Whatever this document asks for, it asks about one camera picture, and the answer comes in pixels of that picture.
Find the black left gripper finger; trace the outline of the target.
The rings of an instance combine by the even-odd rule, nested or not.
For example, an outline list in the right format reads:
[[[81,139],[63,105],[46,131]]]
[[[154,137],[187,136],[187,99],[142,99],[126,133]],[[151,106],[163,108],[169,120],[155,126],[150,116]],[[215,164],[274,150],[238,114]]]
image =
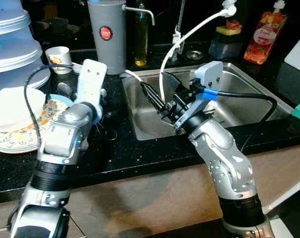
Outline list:
[[[118,134],[112,125],[112,121],[110,119],[102,119],[101,125],[103,128],[102,140],[104,141],[114,141],[117,139]]]

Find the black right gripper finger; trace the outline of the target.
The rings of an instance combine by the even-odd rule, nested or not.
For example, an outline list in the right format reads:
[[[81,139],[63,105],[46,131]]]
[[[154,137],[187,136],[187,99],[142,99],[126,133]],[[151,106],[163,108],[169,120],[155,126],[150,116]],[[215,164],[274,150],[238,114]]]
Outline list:
[[[161,100],[156,90],[146,82],[140,82],[141,91],[150,104],[156,109],[158,114],[167,114],[165,104]]]
[[[177,77],[170,72],[162,72],[161,73],[161,97],[166,98],[169,89],[173,91],[174,95],[178,98],[188,98],[190,97],[189,89],[182,84],[182,82],[177,79]]]

